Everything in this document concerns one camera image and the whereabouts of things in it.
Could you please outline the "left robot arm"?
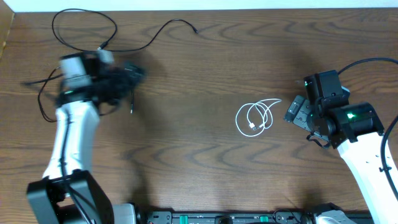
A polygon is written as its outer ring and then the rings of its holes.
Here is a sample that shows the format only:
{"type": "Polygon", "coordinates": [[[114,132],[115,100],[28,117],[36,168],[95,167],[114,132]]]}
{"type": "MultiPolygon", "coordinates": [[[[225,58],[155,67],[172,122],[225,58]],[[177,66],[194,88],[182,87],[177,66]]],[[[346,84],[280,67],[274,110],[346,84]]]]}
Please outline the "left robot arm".
{"type": "Polygon", "coordinates": [[[56,99],[57,130],[42,178],[27,186],[38,223],[142,223],[132,203],[114,205],[92,176],[93,143],[103,103],[118,109],[145,71],[131,62],[117,67],[111,52],[60,57],[63,80],[56,99]]]}

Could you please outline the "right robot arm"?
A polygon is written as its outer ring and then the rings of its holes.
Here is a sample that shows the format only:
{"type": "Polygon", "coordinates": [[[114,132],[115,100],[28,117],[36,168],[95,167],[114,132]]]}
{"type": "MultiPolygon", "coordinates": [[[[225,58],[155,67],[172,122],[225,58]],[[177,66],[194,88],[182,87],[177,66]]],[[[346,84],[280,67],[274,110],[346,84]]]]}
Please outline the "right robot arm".
{"type": "Polygon", "coordinates": [[[397,166],[373,106],[351,104],[336,70],[303,79],[306,97],[296,96],[284,120],[308,131],[307,140],[336,149],[353,174],[374,223],[397,223],[397,166]]]}

